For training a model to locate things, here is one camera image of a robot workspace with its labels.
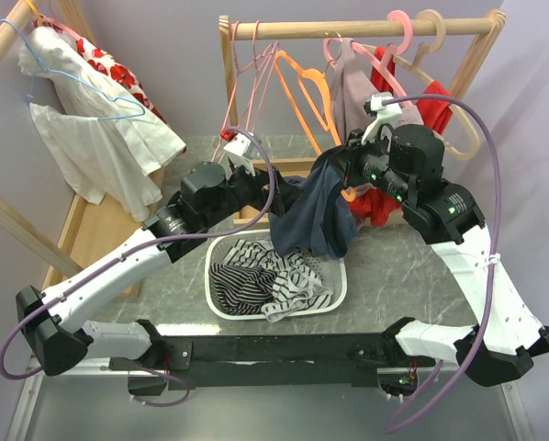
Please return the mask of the white striped tank top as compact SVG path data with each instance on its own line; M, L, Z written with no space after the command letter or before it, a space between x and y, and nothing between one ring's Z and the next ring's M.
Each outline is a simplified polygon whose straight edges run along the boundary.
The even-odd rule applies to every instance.
M274 300L258 314L268 322L278 322L297 311L315 311L331 305L333 289L323 285L304 256L298 252L281 256L268 241L239 239L223 260L214 264L259 266L277 273Z

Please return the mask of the pink wire hanger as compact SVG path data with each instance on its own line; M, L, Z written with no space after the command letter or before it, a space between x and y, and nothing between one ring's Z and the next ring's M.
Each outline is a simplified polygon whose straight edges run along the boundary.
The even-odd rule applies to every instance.
M241 25L240 21L234 24L234 29L232 31L232 37L230 42L235 69L234 91L237 91L236 87L238 85L240 76L248 71L253 72L250 96L241 117L242 121L244 122L244 128L250 132L255 132L255 127L262 111L266 92L268 90L273 75L275 54L279 50L279 42L275 41L274 43L268 43L261 52L258 52L258 31L261 24L262 22L260 20L256 20L253 25L251 38L252 59L246 65L241 65L239 62L235 42L235 38L238 34L238 29Z
M218 141L212 153L211 160L221 163L225 157L223 147L230 134L227 131L228 126L239 126L242 123L246 130L250 126L252 119L252 108L255 97L255 86L250 92L249 102L246 109L238 109L238 94L241 85L241 78L248 71L258 73L257 51L255 42L252 43L252 58L249 62L243 63L237 52L238 31L241 22L230 22L228 16L220 16L218 20L218 30L221 42L221 54L225 75L225 86L227 95L227 108L223 123L221 125Z

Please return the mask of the navy blue tank top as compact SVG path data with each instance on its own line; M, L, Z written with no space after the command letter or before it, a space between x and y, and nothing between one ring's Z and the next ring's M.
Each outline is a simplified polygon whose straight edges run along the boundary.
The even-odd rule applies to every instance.
M284 216L269 216L271 242L279 255L301 249L333 259L346 256L358 228L342 196L342 178L330 163L339 151L334 147L317 158L299 183L302 194Z

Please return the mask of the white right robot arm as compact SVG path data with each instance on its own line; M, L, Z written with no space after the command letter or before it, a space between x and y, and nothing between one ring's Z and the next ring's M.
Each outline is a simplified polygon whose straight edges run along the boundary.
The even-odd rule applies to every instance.
M329 160L342 185L371 184L399 203L403 219L443 260L476 316L443 326L405 317L383 333L385 360L403 366L422 356L465 366L484 387L520 379L549 352L549 326L531 314L490 250L493 233L465 187L443 178L445 147L423 125L385 123L352 130Z

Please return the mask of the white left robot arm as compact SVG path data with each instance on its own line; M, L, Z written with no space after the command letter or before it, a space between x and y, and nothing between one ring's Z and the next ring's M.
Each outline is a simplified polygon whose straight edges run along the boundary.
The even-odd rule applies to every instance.
M57 376L87 358L125 358L145 369L161 367L169 350L148 320L92 321L125 288L175 263L209 238L209 229L251 206L285 214L302 193L278 170L197 164L180 189L116 250L62 283L17 293L17 314L43 372Z

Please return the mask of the orange plastic hanger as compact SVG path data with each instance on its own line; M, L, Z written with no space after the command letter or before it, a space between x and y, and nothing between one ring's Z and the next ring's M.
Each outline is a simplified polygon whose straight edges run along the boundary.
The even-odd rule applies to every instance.
M307 118L299 106L298 99L293 94L291 87L286 80L281 64L291 69L297 80L298 89L306 101L308 108L311 110L313 117L319 123L320 128L330 136L335 146L340 146L342 141L333 117L331 92L326 70L321 71L313 67L305 68L283 49L279 49L274 56L274 70L279 84L283 89L287 102L291 106L300 127L303 129L317 156L321 156L324 153L324 149L316 140L312 128L308 124Z

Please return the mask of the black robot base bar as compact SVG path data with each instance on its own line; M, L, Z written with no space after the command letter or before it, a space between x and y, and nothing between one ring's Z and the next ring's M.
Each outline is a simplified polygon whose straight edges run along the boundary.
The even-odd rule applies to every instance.
M429 368L408 356L393 334L163 335L140 366L185 380L193 388L349 384L377 385L384 368Z

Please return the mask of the black striped tank top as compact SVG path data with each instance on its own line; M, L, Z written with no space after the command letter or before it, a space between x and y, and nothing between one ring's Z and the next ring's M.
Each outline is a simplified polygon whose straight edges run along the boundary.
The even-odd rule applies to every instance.
M209 280L220 310L228 315L261 314L274 298L277 273L259 266L211 264Z

